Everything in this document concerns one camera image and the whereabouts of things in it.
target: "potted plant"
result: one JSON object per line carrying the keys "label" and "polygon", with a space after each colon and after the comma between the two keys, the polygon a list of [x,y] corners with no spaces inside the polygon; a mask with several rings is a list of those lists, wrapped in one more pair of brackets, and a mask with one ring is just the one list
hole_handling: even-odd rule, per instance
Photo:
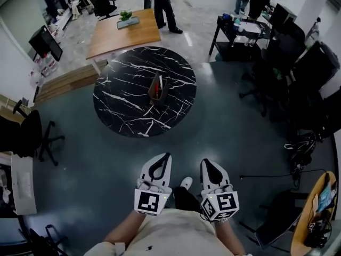
{"label": "potted plant", "polygon": [[120,13],[120,20],[126,23],[131,23],[132,22],[132,15],[133,13],[130,12],[126,12],[126,11],[121,11]]}

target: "round marble table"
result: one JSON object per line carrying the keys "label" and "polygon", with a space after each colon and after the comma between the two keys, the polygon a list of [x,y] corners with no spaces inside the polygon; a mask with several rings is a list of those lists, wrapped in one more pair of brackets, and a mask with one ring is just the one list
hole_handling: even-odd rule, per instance
{"label": "round marble table", "polygon": [[[155,74],[168,79],[162,107],[150,104],[148,89]],[[100,120],[127,137],[151,137],[178,124],[191,109],[197,82],[191,66],[162,47],[129,50],[108,64],[98,78],[93,100]]]}

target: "bottle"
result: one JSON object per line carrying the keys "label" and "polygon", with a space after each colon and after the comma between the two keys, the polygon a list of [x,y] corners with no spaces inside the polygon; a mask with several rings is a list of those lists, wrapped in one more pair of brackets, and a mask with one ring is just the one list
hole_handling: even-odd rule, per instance
{"label": "bottle", "polygon": [[41,73],[39,73],[36,69],[32,69],[29,76],[30,76],[30,85],[33,88],[36,88],[37,86],[40,87],[44,84],[45,77]]}
{"label": "bottle", "polygon": [[37,59],[35,60],[35,63],[38,65],[38,70],[40,71],[40,73],[43,74],[44,77],[48,76],[50,71],[44,61],[44,58],[46,57],[46,54],[43,55],[43,57],[41,58],[39,55],[37,57]]}
{"label": "bottle", "polygon": [[58,68],[56,60],[52,57],[51,53],[49,52],[46,57],[44,58],[45,64],[47,65],[49,71],[55,72]]}

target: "red object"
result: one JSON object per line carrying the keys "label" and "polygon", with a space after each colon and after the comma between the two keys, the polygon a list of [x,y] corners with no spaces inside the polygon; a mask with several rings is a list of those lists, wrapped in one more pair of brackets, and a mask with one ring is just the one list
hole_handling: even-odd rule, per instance
{"label": "red object", "polygon": [[156,98],[159,98],[159,84],[155,85]]}

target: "concrete floor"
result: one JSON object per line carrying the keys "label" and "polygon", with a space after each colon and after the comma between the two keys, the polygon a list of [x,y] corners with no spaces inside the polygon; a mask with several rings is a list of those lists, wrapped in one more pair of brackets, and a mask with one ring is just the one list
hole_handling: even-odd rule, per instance
{"label": "concrete floor", "polygon": [[[272,248],[261,251],[246,238],[251,234],[238,225],[241,220],[260,226],[265,211],[258,206],[293,188],[290,177],[239,179],[241,174],[289,173],[283,148],[286,125],[263,118],[255,98],[239,99],[238,92],[251,87],[240,78],[250,64],[214,62],[192,67],[198,84],[194,105],[183,121],[160,136],[132,139],[110,131],[95,113],[93,85],[40,105],[43,125],[55,121],[54,134],[64,134],[66,140],[64,145],[54,145],[58,167],[50,161],[34,161],[38,214],[27,217],[28,225],[40,234],[45,225],[55,225],[70,238],[70,255],[83,255],[133,209],[142,165],[168,151],[173,156],[171,187],[191,176],[190,191],[199,194],[201,160],[218,162],[239,194],[240,211],[231,221],[247,251],[254,256],[287,255]],[[330,139],[316,147],[307,169],[322,166],[335,171]],[[299,191],[309,192],[321,173],[303,174]],[[291,238],[292,233],[286,233],[276,245],[288,250]]]}
{"label": "concrete floor", "polygon": [[[126,9],[136,11],[143,9],[143,2],[144,0],[116,0],[115,5],[117,11]],[[223,12],[217,9],[192,8],[186,0],[171,0],[171,2],[177,26],[183,29],[184,33],[182,35],[170,33],[166,26],[160,30],[161,42],[153,45],[175,51],[190,64],[215,61],[216,49],[210,57],[208,51],[216,29],[217,17]],[[69,22],[61,42],[64,53],[59,62],[59,69],[52,73],[47,81],[90,64],[85,57],[97,21],[98,18],[94,14],[89,15],[84,10],[83,15],[77,20]],[[218,41],[226,41],[222,32],[218,36]],[[258,41],[259,45],[265,45],[263,42]]]}

